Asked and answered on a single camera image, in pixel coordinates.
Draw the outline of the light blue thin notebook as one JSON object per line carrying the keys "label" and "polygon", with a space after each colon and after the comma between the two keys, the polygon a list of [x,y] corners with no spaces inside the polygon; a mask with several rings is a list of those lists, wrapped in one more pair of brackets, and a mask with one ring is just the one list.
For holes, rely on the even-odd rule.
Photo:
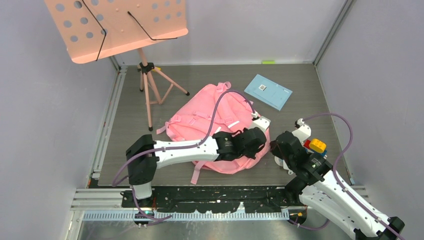
{"label": "light blue thin notebook", "polygon": [[244,89],[244,92],[280,111],[293,91],[257,74]]}

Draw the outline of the pink student backpack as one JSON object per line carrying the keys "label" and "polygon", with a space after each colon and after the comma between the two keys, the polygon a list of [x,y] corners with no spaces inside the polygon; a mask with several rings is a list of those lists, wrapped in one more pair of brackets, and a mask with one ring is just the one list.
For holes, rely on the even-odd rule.
{"label": "pink student backpack", "polygon": [[[239,92],[231,91],[230,82],[203,87],[188,103],[181,107],[156,134],[165,132],[174,142],[202,140],[220,131],[236,133],[253,122],[253,102]],[[255,166],[270,150],[270,133],[265,132],[266,144],[254,158],[242,156],[231,161],[193,161],[195,165],[191,183],[197,184],[201,169],[221,174],[235,174]]]}

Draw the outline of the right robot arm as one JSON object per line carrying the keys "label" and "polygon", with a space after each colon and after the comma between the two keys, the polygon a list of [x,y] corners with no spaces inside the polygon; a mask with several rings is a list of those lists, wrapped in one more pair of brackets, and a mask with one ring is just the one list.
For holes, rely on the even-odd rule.
{"label": "right robot arm", "polygon": [[291,132],[270,142],[270,151],[295,177],[285,186],[291,205],[307,205],[336,224],[353,240],[399,240],[405,223],[373,207],[320,153],[310,151]]}

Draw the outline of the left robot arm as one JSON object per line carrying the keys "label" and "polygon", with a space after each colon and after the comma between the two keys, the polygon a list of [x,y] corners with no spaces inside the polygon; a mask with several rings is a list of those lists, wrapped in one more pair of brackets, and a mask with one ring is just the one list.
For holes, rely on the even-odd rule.
{"label": "left robot arm", "polygon": [[134,200],[141,207],[153,202],[152,181],[157,169],[188,162],[233,164],[243,157],[256,159],[266,142],[266,130],[258,126],[235,133],[219,131],[205,141],[155,141],[152,135],[143,135],[125,152]]}

